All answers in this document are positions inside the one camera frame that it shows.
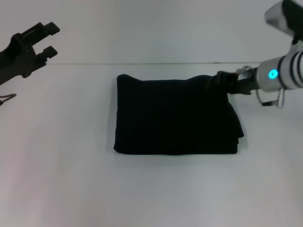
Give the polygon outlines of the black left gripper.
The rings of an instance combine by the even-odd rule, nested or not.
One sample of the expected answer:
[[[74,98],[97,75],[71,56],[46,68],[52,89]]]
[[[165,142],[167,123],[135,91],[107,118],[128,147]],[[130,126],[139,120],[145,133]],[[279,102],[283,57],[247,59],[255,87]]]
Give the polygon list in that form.
[[[39,22],[22,34],[12,36],[8,47],[0,52],[0,83],[4,84],[16,76],[27,78],[32,72],[45,66],[48,59],[58,54],[52,46],[36,54],[33,46],[24,38],[42,40],[58,32],[60,28],[54,22],[46,25]]]

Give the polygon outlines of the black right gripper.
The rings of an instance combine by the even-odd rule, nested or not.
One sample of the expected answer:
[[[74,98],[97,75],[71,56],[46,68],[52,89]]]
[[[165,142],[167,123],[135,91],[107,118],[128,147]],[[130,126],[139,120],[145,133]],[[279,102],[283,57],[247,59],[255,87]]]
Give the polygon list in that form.
[[[253,90],[258,90],[258,68],[242,67],[236,72],[218,71],[216,75],[206,76],[205,91],[223,89],[229,94],[251,95]]]

